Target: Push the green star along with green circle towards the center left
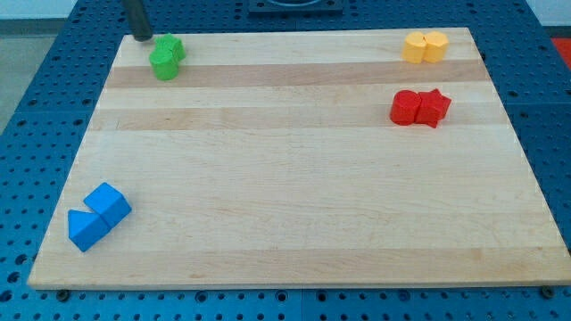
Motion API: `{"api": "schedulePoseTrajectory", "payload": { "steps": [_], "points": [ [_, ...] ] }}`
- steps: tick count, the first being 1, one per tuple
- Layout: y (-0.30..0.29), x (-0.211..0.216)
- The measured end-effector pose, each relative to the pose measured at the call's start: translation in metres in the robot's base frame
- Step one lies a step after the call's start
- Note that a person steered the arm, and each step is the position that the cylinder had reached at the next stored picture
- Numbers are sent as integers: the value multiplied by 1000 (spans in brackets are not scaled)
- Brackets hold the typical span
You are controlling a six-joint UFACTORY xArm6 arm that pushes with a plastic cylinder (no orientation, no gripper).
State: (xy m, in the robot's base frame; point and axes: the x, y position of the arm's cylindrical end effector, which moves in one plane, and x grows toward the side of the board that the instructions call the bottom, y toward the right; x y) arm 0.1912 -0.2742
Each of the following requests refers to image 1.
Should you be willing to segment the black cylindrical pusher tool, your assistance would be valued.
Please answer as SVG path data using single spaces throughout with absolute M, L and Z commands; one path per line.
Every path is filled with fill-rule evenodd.
M 153 37 L 153 29 L 142 0 L 121 0 L 133 38 L 144 42 Z

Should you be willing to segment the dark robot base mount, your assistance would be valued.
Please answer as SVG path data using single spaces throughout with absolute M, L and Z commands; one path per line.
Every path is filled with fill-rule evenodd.
M 344 0 L 249 0 L 250 14 L 341 12 Z

